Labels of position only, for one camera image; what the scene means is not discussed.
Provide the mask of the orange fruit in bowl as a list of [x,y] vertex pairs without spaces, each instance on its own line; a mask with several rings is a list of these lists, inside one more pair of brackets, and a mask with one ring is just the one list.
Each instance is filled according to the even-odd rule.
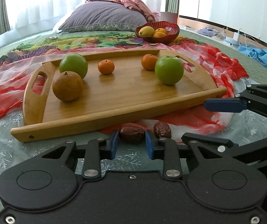
[[156,33],[164,33],[167,34],[167,31],[164,28],[158,28],[155,30]]

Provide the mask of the colourful floral cloth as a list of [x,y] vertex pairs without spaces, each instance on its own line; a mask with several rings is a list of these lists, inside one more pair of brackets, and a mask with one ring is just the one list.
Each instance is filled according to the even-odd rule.
[[143,39],[130,31],[44,32],[0,48],[0,64],[44,55],[53,50],[111,46],[130,48],[143,44]]

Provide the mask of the large dull orange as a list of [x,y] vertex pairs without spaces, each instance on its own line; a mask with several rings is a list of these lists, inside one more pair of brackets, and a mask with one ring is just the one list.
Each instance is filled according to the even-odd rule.
[[63,102],[77,100],[83,92],[83,80],[73,71],[62,72],[52,83],[52,91]]

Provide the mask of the dark red date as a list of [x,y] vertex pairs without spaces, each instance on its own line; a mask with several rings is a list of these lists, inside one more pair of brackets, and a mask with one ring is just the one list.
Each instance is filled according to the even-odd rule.
[[123,126],[119,131],[119,138],[126,144],[140,144],[145,138],[145,131],[135,126]]
[[168,138],[171,139],[171,129],[167,123],[158,121],[154,125],[154,135],[157,138]]

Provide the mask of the translucent snowflake plastic sheet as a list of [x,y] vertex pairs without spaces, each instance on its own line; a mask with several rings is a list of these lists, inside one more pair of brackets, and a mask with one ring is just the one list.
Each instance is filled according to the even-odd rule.
[[[267,137],[267,118],[249,110],[235,113],[231,117],[229,124],[223,130],[213,133],[212,136],[230,139],[241,146]],[[103,133],[94,131],[50,140],[21,143],[10,134],[10,130],[13,126],[21,126],[22,119],[20,110],[0,119],[0,174],[64,141],[74,140],[78,145],[83,145],[87,144],[89,140],[103,136]],[[101,161],[102,173],[107,170],[159,170],[161,167],[162,161],[149,159],[144,144],[135,146],[134,144],[120,143],[114,160]]]

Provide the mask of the yellow lemon in bowl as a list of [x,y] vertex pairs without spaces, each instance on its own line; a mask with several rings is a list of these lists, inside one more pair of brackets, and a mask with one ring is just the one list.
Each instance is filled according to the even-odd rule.
[[138,35],[140,37],[152,37],[154,33],[155,29],[153,27],[144,26],[139,30]]

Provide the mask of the small orange tangerine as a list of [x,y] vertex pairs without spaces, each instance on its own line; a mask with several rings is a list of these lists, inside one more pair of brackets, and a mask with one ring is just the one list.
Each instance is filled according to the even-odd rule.
[[106,59],[98,63],[97,68],[103,75],[111,74],[115,69],[115,64],[112,60]]

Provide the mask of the green apple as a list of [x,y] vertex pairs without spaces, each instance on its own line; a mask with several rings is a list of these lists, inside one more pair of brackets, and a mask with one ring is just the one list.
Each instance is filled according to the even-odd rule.
[[59,72],[72,71],[85,78],[88,72],[88,63],[85,57],[77,53],[67,54],[59,64]]
[[178,57],[161,56],[155,64],[155,74],[163,84],[174,85],[183,77],[183,63]]

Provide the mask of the wooden serving tray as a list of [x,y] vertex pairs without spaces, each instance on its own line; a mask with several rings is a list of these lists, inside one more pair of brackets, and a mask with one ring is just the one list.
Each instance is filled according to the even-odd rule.
[[[167,86],[141,66],[146,54],[175,56],[194,70],[185,71],[178,83]],[[85,58],[89,69],[83,94],[73,102],[60,101],[52,91],[60,74],[59,60],[43,63],[32,74],[24,93],[24,125],[12,128],[12,136],[30,142],[76,135],[190,108],[226,93],[197,62],[171,50],[118,50],[86,54]],[[114,62],[115,69],[103,75],[97,65],[106,59]]]

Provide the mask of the pink crumpled blanket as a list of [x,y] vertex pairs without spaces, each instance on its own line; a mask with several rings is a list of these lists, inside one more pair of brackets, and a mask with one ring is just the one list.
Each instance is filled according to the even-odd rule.
[[86,0],[85,2],[90,1],[107,1],[123,5],[127,9],[140,12],[147,22],[157,22],[160,19],[160,12],[151,11],[142,0]]

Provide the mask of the purple pillow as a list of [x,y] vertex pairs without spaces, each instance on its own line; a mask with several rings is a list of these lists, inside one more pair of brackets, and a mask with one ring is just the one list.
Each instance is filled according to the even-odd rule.
[[135,31],[146,22],[142,13],[124,5],[108,1],[89,1],[78,6],[65,21],[61,21],[58,31]]

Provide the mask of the blue grey cloth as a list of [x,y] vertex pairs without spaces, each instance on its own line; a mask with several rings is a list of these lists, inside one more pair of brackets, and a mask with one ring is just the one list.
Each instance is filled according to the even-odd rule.
[[205,28],[199,29],[197,33],[204,35],[204,36],[208,36],[208,37],[223,38],[225,36],[221,31],[218,31],[212,27],[205,27]]

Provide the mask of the red fruit bowl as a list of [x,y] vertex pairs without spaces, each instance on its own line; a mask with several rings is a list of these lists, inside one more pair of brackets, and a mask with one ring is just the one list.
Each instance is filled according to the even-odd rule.
[[176,23],[167,21],[148,22],[136,29],[136,36],[148,43],[162,43],[165,45],[174,41],[180,33]]

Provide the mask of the red white scarf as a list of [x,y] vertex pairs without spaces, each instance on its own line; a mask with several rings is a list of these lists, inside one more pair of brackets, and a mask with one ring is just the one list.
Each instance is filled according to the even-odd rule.
[[[0,118],[22,109],[24,122],[12,128],[20,142],[30,142],[100,130],[110,133],[123,126],[151,128],[157,119],[173,125],[196,120],[203,133],[221,130],[230,114],[208,112],[203,103],[233,94],[233,77],[214,79],[214,70],[201,66],[184,54],[180,46],[139,46],[133,49],[77,48],[87,59],[89,70],[82,96],[60,101],[52,91],[59,77],[60,58],[65,51],[35,56],[0,66]],[[185,71],[174,86],[162,84],[141,66],[146,54],[182,59]]]

